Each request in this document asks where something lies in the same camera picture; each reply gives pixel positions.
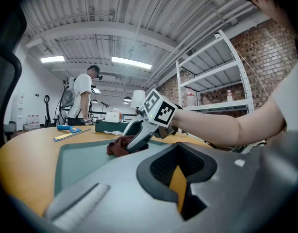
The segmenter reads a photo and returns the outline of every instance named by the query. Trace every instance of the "white box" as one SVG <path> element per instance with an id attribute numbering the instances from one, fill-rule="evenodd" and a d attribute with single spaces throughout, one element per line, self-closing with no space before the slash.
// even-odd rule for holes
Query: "white box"
<path id="1" fill-rule="evenodd" d="M 108 111 L 105 117 L 106 122 L 120 122 L 120 112 Z"/>

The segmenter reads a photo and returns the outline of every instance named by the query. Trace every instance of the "yellow ruler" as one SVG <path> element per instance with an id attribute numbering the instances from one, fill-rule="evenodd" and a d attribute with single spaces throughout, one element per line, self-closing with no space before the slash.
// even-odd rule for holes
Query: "yellow ruler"
<path id="1" fill-rule="evenodd" d="M 81 134 L 81 133 L 89 131 L 89 130 L 91 130 L 91 129 L 79 131 L 79 132 L 76 132 L 76 133 L 68 133 L 68 134 L 60 135 L 60 136 L 54 137 L 53 140 L 54 140 L 54 142 L 57 142 L 57 141 L 60 141 L 60 140 L 64 140 L 68 137 L 71 137 L 71 136 L 74 136 L 74 135 L 77 135 L 77 134 Z"/>

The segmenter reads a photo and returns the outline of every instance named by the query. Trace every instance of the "man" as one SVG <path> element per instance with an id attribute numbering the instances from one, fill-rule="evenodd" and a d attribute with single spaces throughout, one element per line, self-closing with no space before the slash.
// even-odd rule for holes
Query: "man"
<path id="1" fill-rule="evenodd" d="M 91 98 L 92 80 L 98 77 L 98 66 L 90 66 L 86 73 L 79 75 L 74 83 L 75 100 L 68 112 L 68 125 L 91 125 L 92 120 L 88 117 Z"/>
<path id="2" fill-rule="evenodd" d="M 298 40 L 298 0 L 249 0 Z M 240 146 L 277 135 L 286 125 L 298 131 L 298 63 L 268 101 L 251 114 L 233 118 L 177 110 L 173 124 L 206 141 Z"/>

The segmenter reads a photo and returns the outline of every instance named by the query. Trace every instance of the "bottle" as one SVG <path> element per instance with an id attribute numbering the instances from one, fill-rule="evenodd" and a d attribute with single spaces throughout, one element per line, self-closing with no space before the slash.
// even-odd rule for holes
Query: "bottle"
<path id="1" fill-rule="evenodd" d="M 233 101 L 232 92 L 231 90 L 227 90 L 227 101 L 231 102 Z"/>
<path id="2" fill-rule="evenodd" d="M 36 129 L 40 129 L 40 120 L 39 120 L 39 116 L 36 116 Z"/>
<path id="3" fill-rule="evenodd" d="M 31 117 L 31 115 L 28 115 L 27 124 L 28 124 L 28 130 L 32 130 L 32 117 Z"/>
<path id="4" fill-rule="evenodd" d="M 32 115 L 32 129 L 34 130 L 36 128 L 36 120 L 34 115 Z"/>
<path id="5" fill-rule="evenodd" d="M 188 107 L 192 107 L 194 106 L 194 93 L 191 90 L 191 87 L 189 87 L 188 91 L 187 91 L 187 106 Z"/>

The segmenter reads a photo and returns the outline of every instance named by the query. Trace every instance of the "shelf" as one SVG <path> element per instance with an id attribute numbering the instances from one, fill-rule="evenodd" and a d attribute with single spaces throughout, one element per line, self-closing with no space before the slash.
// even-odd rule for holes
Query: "shelf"
<path id="1" fill-rule="evenodd" d="M 193 107 L 184 108 L 187 111 L 200 111 L 200 112 L 221 112 L 221 111 L 236 111 L 246 110 L 248 106 L 248 100 L 237 100 L 232 102 L 213 103 L 206 105 L 199 105 Z"/>
<path id="2" fill-rule="evenodd" d="M 238 62 L 232 61 L 219 67 L 212 68 L 195 78 L 180 84 L 180 87 L 191 87 L 191 89 L 197 92 L 208 92 L 238 83 L 241 83 Z"/>
<path id="3" fill-rule="evenodd" d="M 243 63 L 222 30 L 210 36 L 204 45 L 198 45 L 194 49 L 196 52 L 180 63 L 176 61 L 177 84 L 178 84 L 178 104 L 182 106 L 183 87 L 191 88 L 197 93 L 211 92 L 221 88 L 226 88 L 236 84 L 242 84 L 245 92 L 244 100 L 232 102 L 222 102 L 184 108 L 191 111 L 215 112 L 215 111 L 235 111 L 247 110 L 251 113 L 254 110 L 253 99 L 249 80 Z M 180 70 L 184 69 L 193 75 L 193 78 L 181 83 Z"/>

